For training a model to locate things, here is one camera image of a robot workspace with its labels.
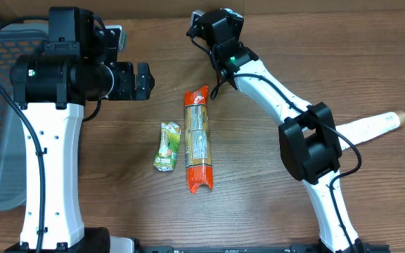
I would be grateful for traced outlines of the white shampoo tube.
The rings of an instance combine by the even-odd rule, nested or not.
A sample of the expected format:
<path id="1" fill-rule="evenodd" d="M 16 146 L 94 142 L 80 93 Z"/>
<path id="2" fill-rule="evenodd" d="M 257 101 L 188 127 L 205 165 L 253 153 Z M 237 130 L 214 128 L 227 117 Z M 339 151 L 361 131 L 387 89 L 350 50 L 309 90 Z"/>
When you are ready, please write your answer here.
<path id="1" fill-rule="evenodd" d="M 337 125 L 336 130 L 357 145 L 393 131 L 404 124 L 405 112 L 397 110 Z"/>

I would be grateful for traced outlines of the green yellow snack packet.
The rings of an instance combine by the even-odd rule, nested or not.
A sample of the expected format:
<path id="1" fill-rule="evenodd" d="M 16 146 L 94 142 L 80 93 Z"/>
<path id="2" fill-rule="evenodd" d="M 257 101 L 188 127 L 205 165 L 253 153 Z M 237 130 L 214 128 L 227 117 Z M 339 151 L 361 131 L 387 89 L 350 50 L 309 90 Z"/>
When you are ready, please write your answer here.
<path id="1" fill-rule="evenodd" d="M 160 146 L 153 165 L 162 172 L 174 171 L 179 153 L 181 128 L 175 122 L 161 122 L 160 126 Z"/>

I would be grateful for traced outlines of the orange spaghetti package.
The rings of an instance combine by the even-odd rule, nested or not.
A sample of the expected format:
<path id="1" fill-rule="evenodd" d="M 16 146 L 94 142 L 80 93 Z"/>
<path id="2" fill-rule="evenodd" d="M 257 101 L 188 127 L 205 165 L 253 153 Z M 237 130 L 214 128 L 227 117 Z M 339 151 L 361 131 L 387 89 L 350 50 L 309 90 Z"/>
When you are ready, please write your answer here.
<path id="1" fill-rule="evenodd" d="M 207 99 L 207 86 L 184 96 L 186 182 L 192 194 L 200 186 L 214 187 Z"/>

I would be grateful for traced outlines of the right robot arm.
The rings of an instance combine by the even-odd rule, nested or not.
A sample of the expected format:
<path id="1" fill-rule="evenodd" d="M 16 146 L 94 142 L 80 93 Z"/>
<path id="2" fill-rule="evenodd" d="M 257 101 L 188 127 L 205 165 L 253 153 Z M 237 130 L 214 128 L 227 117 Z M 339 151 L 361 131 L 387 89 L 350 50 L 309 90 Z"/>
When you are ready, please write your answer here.
<path id="1" fill-rule="evenodd" d="M 340 188 L 340 141 L 332 112 L 325 103 L 312 105 L 284 87 L 259 56 L 240 41 L 243 16 L 228 9 L 191 14 L 188 37 L 203 39 L 217 73 L 260 105 L 278 125 L 281 160 L 289 174 L 304 184 L 319 223 L 322 252 L 363 252 Z"/>

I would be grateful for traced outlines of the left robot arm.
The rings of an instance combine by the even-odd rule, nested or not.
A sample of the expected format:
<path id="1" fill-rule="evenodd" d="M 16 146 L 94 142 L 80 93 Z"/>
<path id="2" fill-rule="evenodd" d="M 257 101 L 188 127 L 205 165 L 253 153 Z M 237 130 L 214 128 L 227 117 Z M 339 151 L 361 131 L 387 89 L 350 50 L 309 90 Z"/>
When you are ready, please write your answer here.
<path id="1" fill-rule="evenodd" d="M 146 63 L 117 60 L 126 36 L 78 7 L 49 10 L 42 53 L 11 69 L 13 99 L 23 119 L 26 210 L 11 252 L 137 252 L 131 238 L 87 228 L 78 196 L 79 137 L 89 101 L 148 100 L 155 81 Z"/>

